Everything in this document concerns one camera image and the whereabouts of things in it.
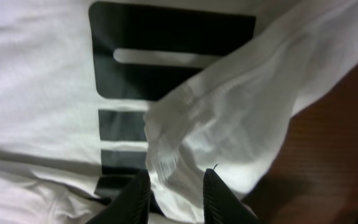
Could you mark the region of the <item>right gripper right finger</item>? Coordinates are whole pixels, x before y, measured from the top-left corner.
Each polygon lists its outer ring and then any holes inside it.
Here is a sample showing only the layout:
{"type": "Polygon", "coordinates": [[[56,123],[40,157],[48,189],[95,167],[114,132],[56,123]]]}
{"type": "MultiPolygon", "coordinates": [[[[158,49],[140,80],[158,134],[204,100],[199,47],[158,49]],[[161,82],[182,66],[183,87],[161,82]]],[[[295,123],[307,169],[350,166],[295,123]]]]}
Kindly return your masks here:
{"type": "Polygon", "coordinates": [[[204,173],[203,206],[205,224],[259,223],[213,169],[206,169],[204,173]]]}

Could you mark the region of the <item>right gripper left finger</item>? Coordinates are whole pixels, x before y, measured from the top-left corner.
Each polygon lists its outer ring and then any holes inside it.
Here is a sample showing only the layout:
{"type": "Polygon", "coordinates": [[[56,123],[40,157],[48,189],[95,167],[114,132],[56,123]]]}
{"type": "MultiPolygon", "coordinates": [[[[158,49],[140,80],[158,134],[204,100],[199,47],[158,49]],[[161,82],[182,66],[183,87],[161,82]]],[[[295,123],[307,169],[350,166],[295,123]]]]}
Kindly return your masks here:
{"type": "Polygon", "coordinates": [[[149,173],[142,170],[102,212],[86,224],[148,224],[150,197],[149,173]]]}

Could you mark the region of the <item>white t-shirt with black tag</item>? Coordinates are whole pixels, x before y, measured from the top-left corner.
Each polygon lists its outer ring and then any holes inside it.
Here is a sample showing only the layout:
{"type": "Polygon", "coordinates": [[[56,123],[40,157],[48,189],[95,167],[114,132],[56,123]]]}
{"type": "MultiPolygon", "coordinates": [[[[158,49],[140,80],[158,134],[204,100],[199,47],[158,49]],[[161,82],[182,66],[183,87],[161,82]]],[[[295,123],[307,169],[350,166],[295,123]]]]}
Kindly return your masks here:
{"type": "Polygon", "coordinates": [[[86,223],[140,170],[203,223],[358,218],[358,1],[0,1],[0,223],[86,223]]]}

